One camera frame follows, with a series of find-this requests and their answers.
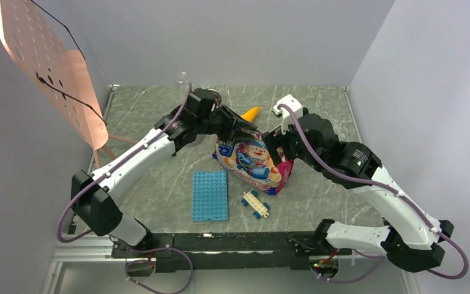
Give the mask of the yellow plastic scoop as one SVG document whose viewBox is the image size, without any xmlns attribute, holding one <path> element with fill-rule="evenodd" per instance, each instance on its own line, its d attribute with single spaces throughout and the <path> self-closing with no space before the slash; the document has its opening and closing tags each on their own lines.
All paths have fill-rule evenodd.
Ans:
<svg viewBox="0 0 470 294">
<path fill-rule="evenodd" d="M 246 111 L 243 115 L 241 115 L 241 117 L 244 120 L 252 123 L 256 119 L 258 114 L 260 113 L 260 109 L 261 109 L 260 107 L 253 107 L 249 109 L 248 111 Z"/>
</svg>

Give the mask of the pink pet food bag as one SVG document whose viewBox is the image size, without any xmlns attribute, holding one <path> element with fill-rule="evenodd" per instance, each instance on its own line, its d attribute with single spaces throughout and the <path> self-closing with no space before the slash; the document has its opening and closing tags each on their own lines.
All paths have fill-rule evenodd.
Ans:
<svg viewBox="0 0 470 294">
<path fill-rule="evenodd" d="M 261 137 L 261 133 L 254 132 L 239 143 L 218 139 L 212 157 L 251 186 L 275 197 L 289 180 L 294 162 L 282 156 L 282 162 L 275 164 Z"/>
</svg>

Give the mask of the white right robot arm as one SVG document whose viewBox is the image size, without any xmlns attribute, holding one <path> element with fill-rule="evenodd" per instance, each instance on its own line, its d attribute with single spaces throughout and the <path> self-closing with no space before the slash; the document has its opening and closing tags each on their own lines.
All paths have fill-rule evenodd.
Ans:
<svg viewBox="0 0 470 294">
<path fill-rule="evenodd" d="M 434 271 L 441 265 L 445 256 L 441 242 L 451 237 L 453 224 L 431 217 L 415 204 L 370 148 L 357 141 L 341 141 L 332 123 L 316 114 L 266 132 L 263 141 L 274 162 L 303 161 L 362 197 L 386 220 L 382 227 L 363 227 L 324 219 L 313 235 L 318 253 L 355 249 L 385 257 L 411 273 Z"/>
</svg>

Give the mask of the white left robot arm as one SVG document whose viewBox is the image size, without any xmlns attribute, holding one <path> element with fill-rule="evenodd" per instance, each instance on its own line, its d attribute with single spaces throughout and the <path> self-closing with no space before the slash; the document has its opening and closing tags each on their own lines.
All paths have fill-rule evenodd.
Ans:
<svg viewBox="0 0 470 294">
<path fill-rule="evenodd" d="M 154 248 L 151 231 L 119 207 L 122 194 L 149 169 L 169 159 L 200 135 L 239 143 L 252 138 L 257 126 L 220 105 L 220 94 L 206 88 L 188 88 L 180 106 L 162 117 L 139 142 L 112 162 L 72 178 L 70 209 L 97 236 L 109 235 L 127 244 L 136 257 Z"/>
</svg>

